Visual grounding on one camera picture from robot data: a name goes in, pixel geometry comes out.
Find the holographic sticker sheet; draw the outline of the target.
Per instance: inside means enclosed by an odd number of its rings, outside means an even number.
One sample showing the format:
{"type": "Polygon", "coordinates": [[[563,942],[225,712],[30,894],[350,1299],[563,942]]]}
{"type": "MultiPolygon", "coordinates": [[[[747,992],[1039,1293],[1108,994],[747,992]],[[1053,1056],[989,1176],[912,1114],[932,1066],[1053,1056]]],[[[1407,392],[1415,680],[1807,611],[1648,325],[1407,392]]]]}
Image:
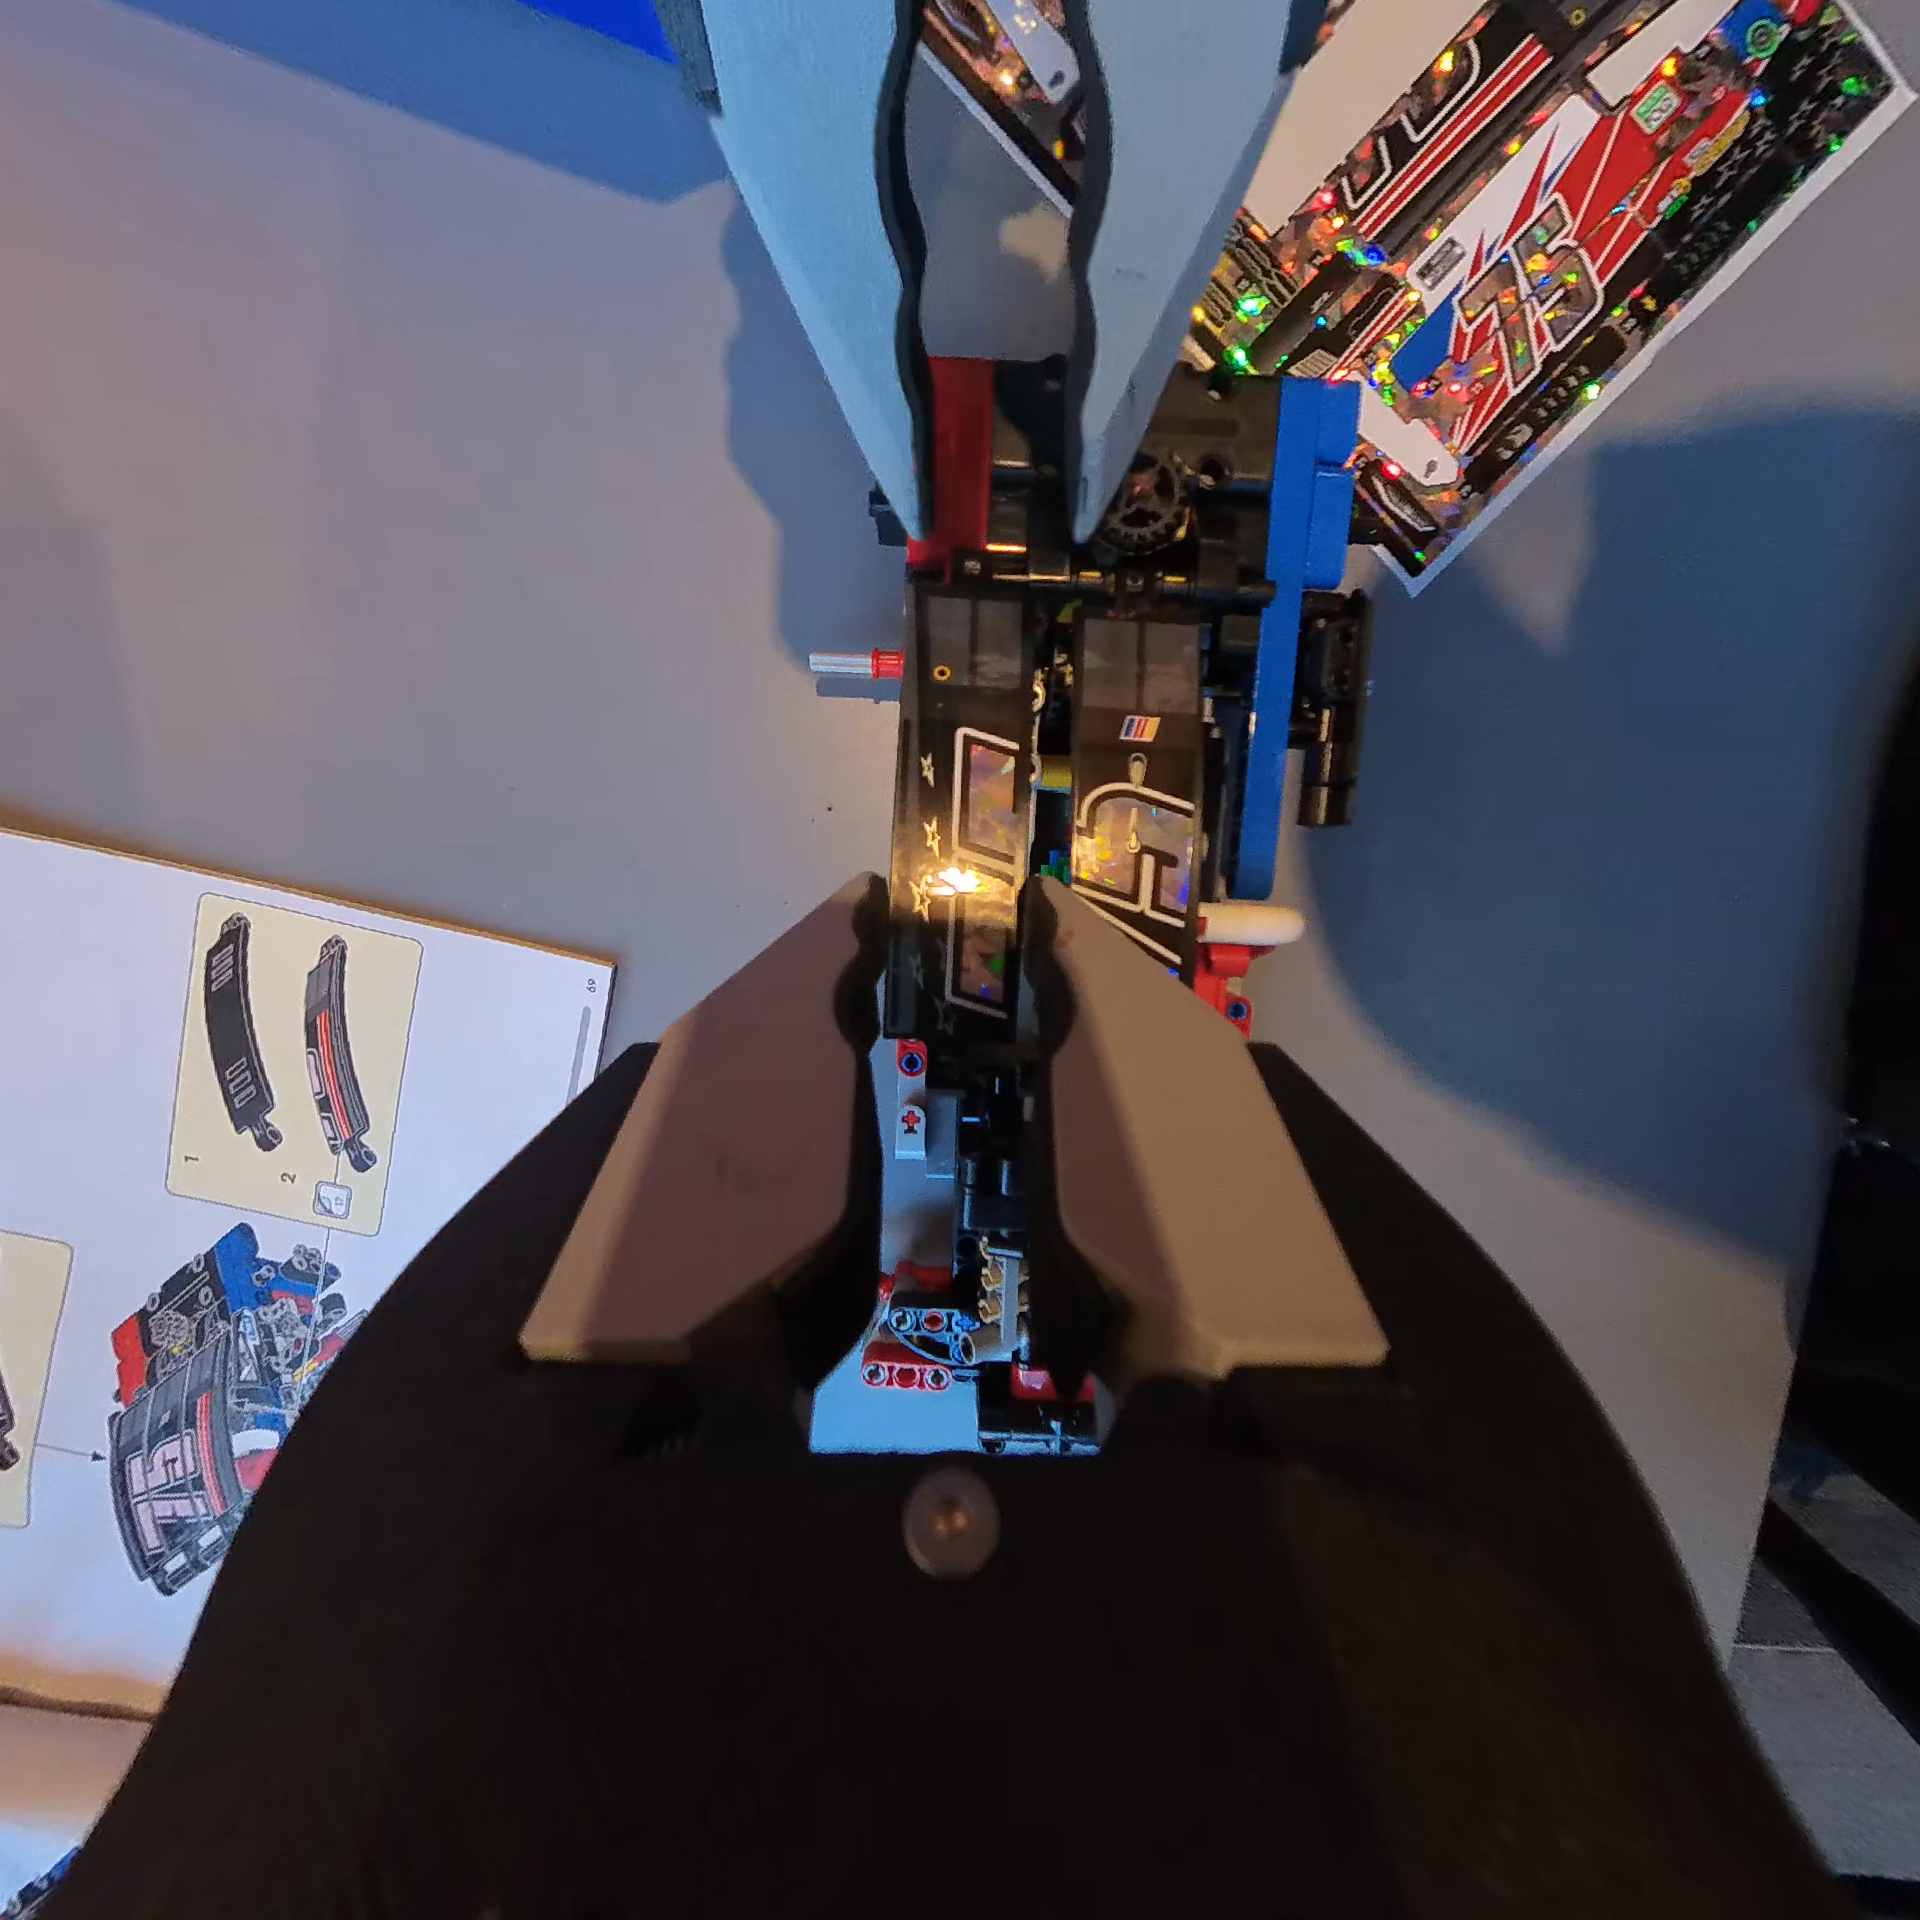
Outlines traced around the holographic sticker sheet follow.
{"type": "Polygon", "coordinates": [[[1273,124],[1181,342],[1355,387],[1349,545],[1409,591],[1911,99],[1850,5],[1424,10],[1273,124]]]}

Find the black starred brick panel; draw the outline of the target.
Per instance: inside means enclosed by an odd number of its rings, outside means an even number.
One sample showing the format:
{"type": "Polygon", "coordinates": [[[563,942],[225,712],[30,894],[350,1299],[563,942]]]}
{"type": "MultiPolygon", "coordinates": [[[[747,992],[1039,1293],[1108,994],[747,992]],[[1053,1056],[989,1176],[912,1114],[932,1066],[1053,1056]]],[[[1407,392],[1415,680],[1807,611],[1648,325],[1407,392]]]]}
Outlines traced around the black starred brick panel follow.
{"type": "Polygon", "coordinates": [[[914,582],[907,612],[882,1028],[974,1055],[1018,1028],[1034,645],[1019,597],[914,582]]]}

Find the blue plastic bin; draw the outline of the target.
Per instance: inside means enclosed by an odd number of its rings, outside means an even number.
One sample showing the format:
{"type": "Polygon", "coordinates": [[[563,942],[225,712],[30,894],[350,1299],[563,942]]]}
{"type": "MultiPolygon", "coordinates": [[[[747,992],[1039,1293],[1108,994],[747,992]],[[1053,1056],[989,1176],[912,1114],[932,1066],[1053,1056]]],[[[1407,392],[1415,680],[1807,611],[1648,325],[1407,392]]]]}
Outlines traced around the blue plastic bin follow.
{"type": "Polygon", "coordinates": [[[660,65],[678,65],[673,44],[662,27],[657,2],[536,0],[520,5],[543,19],[611,40],[660,65]]]}

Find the open instruction booklet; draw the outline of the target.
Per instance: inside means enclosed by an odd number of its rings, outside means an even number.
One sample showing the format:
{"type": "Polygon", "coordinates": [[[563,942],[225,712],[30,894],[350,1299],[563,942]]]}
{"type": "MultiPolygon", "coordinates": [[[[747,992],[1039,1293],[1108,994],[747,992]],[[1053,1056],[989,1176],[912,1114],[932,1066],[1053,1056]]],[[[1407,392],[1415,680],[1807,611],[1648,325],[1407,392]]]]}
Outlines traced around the open instruction booklet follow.
{"type": "Polygon", "coordinates": [[[600,962],[3,832],[3,1690],[148,1715],[301,1410],[596,1075],[600,962]]]}

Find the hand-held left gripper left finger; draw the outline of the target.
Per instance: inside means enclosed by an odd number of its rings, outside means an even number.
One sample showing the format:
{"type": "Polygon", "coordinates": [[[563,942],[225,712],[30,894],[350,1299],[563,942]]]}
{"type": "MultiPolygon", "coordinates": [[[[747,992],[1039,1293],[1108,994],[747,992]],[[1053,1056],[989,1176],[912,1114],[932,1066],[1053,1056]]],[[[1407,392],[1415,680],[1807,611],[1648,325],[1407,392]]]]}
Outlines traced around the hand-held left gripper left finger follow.
{"type": "Polygon", "coordinates": [[[662,1037],[530,1308],[534,1362],[811,1388],[877,1280],[886,884],[851,876],[662,1037]]]}

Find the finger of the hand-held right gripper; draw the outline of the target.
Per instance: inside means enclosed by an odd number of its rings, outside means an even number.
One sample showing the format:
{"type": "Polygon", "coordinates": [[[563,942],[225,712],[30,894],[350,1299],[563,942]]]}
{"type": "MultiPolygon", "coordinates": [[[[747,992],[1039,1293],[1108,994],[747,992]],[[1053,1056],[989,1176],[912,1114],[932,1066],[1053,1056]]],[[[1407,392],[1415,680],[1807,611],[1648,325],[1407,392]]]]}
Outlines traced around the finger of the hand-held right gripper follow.
{"type": "Polygon", "coordinates": [[[1085,154],[1067,220],[1069,537],[1128,474],[1283,105],[1287,2],[1067,2],[1085,154]]]}
{"type": "Polygon", "coordinates": [[[711,122],[875,487],[932,520],[926,237],[905,160],[914,2],[703,2],[711,122]]]}

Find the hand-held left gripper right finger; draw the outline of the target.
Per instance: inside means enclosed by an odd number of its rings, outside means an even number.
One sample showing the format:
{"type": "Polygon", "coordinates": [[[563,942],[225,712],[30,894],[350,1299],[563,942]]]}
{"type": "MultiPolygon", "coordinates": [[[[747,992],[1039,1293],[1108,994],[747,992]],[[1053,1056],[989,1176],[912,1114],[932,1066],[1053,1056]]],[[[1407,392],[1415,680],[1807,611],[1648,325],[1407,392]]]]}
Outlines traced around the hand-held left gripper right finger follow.
{"type": "Polygon", "coordinates": [[[1057,881],[1021,902],[1036,1356],[1108,1388],[1382,1367],[1388,1338],[1242,1033],[1057,881]]]}

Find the toy brick car model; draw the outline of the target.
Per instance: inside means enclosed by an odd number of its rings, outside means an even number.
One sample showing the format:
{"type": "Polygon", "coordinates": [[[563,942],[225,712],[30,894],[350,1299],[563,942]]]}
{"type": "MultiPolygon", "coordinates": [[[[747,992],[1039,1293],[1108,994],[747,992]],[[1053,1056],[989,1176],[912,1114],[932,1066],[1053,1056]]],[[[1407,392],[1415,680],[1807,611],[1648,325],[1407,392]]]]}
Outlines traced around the toy brick car model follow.
{"type": "MultiPolygon", "coordinates": [[[[1034,658],[1032,855],[1026,883],[1083,899],[1245,1038],[1245,977],[1294,945],[1272,902],[1287,757],[1300,823],[1352,816],[1371,612],[1348,561],[1357,389],[1178,365],[1085,542],[1059,498],[1059,356],[935,356],[932,506],[907,540],[896,651],[811,654],[820,679],[897,685],[914,582],[1019,598],[1034,658]]],[[[987,1456],[1085,1456],[1096,1388],[1034,1360],[1026,1143],[1036,1072],[1019,960],[1009,1047],[941,1056],[894,1038],[891,1152],[956,1184],[946,1265],[903,1260],[875,1290],[858,1375],[912,1402],[967,1397],[987,1456]]]]}

